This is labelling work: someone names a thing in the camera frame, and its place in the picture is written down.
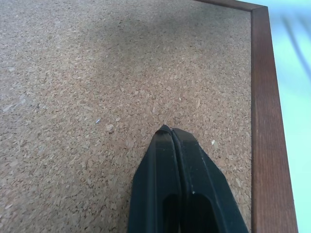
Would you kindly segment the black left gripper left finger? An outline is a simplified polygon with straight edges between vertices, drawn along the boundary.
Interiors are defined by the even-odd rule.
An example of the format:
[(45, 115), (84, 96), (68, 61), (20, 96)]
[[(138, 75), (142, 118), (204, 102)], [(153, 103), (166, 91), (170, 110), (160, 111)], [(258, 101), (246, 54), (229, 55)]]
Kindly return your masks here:
[(186, 233), (189, 183), (182, 148), (187, 131), (162, 125), (132, 180), (129, 233)]

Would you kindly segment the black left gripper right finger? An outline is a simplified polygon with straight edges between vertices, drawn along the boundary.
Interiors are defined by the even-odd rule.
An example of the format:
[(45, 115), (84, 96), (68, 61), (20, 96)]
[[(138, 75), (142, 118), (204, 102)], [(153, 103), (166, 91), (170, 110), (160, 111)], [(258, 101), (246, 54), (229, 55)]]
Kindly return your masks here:
[(246, 233), (224, 174), (191, 133), (177, 128), (172, 133), (182, 190), (181, 232)]

